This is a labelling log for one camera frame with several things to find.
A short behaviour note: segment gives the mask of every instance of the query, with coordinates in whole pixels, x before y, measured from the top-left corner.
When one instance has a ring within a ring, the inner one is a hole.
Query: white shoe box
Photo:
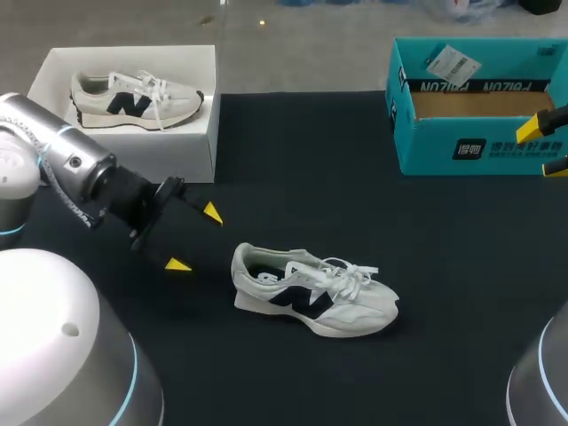
[[[71,76],[135,75],[147,71],[157,78],[189,84],[205,95],[200,111],[180,126],[148,131],[137,126],[84,129],[71,102]],[[52,49],[28,97],[74,125],[109,151],[118,162],[152,182],[167,177],[212,183],[215,178],[220,96],[217,92],[215,46],[82,47]]]

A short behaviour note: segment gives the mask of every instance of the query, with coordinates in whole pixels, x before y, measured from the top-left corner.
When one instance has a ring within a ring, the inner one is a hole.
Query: yellow object
[[[203,213],[217,220],[219,224],[221,225],[223,224],[223,219],[219,216],[217,209],[215,209],[215,206],[211,201],[207,204],[207,206],[205,206],[205,210],[203,210]]]
[[[168,264],[166,264],[166,271],[187,271],[190,272],[192,268],[186,264],[182,264],[175,258],[171,258]]]
[[[563,157],[559,160],[542,164],[542,174],[546,178],[568,177],[568,157]]]
[[[545,178],[566,178],[568,177],[568,170],[558,171],[557,173],[550,173],[549,175],[546,174],[544,171],[544,167],[542,168],[542,173],[544,174]]]
[[[524,142],[542,138],[543,136],[540,131],[539,117],[535,115],[531,120],[526,122],[523,127],[517,130],[517,143],[523,144]]]

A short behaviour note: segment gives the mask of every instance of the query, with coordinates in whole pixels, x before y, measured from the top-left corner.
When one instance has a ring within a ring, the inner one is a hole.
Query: teal cardboard box
[[[464,57],[442,79],[429,68],[447,46]],[[565,39],[397,38],[386,101],[401,171],[541,175],[543,163],[568,154],[568,128],[522,145],[516,133],[540,110],[568,104],[567,46]],[[466,83],[448,82],[471,63],[479,66]]]

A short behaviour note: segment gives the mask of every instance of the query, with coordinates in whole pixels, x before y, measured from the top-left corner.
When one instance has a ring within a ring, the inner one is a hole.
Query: new balance logo
[[[116,93],[116,96],[106,111],[110,114],[119,114],[122,110],[124,110],[126,115],[140,118],[151,103],[152,100],[148,96],[143,96],[137,103],[134,103],[134,95],[123,91]]]
[[[288,287],[280,294],[271,299],[271,304],[278,306],[290,306],[295,312],[298,312],[311,320],[319,318],[323,312],[331,308],[334,303],[326,292],[318,297],[313,304],[310,304],[312,291],[304,287]]]
[[[256,277],[256,280],[263,282],[264,284],[274,284],[278,281],[278,277],[268,272],[260,272],[258,277]]]

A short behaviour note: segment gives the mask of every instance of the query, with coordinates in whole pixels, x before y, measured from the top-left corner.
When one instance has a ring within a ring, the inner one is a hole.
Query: barcode label
[[[462,87],[480,68],[479,62],[448,45],[431,61],[428,71],[454,86]]]
[[[450,74],[458,74],[458,71],[468,62],[467,59],[463,58],[462,60],[460,60],[460,62],[458,62],[458,65],[456,65],[452,71],[450,71]]]

